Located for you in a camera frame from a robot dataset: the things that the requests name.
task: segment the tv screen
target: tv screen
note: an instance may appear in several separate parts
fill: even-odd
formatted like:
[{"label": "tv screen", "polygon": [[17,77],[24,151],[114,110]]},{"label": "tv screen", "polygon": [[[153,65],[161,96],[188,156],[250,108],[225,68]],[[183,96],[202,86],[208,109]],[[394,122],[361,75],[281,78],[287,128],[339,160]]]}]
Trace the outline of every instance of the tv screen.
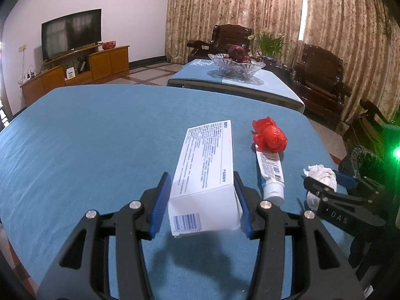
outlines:
[{"label": "tv screen", "polygon": [[101,9],[69,14],[41,24],[43,60],[101,41]]}]

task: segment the green light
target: green light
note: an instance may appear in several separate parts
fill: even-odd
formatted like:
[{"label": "green light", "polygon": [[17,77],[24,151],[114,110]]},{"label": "green light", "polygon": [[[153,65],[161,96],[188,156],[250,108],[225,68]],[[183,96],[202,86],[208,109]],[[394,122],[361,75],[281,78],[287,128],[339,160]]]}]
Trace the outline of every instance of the green light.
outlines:
[{"label": "green light", "polygon": [[400,160],[400,147],[394,149],[393,156],[397,159],[397,161]]}]

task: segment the crumpled white tissue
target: crumpled white tissue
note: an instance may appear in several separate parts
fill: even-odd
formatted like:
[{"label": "crumpled white tissue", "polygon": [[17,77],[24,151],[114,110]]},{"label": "crumpled white tissue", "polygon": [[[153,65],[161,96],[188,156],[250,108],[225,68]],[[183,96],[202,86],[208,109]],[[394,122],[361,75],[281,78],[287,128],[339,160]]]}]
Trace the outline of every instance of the crumpled white tissue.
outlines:
[{"label": "crumpled white tissue", "polygon": [[[336,192],[337,183],[336,183],[336,175],[330,168],[325,168],[323,165],[310,165],[308,166],[308,171],[303,169],[304,175],[314,178],[315,180],[333,188]],[[307,193],[307,205],[313,211],[318,209],[318,205],[320,203],[320,198]]]}]

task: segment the white wall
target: white wall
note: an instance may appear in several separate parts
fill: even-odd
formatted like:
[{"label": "white wall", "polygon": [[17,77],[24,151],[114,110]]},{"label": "white wall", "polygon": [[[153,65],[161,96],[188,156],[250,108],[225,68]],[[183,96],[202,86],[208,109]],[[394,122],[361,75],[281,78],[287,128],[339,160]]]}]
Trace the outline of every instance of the white wall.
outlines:
[{"label": "white wall", "polygon": [[[102,9],[101,37],[130,45],[129,61],[165,55],[167,0],[19,0],[5,21],[2,61],[5,89],[13,114],[25,106],[18,79],[29,65],[43,62],[41,24],[90,9]],[[27,44],[24,57],[18,47]]]}]

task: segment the black baseboard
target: black baseboard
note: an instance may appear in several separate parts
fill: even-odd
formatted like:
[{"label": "black baseboard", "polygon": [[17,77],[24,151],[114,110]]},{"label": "black baseboard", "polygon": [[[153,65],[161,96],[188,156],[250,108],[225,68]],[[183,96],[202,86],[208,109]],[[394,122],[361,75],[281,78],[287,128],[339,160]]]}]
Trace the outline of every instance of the black baseboard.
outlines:
[{"label": "black baseboard", "polygon": [[12,119],[14,119],[15,117],[17,117],[19,114],[21,114],[25,109],[27,109],[26,107],[22,108],[20,111],[18,111],[17,113],[15,113],[15,115],[12,117]]},{"label": "black baseboard", "polygon": [[165,55],[151,57],[149,59],[140,59],[137,61],[129,62],[129,70],[140,68],[142,66],[150,66],[152,64],[167,62]]}]

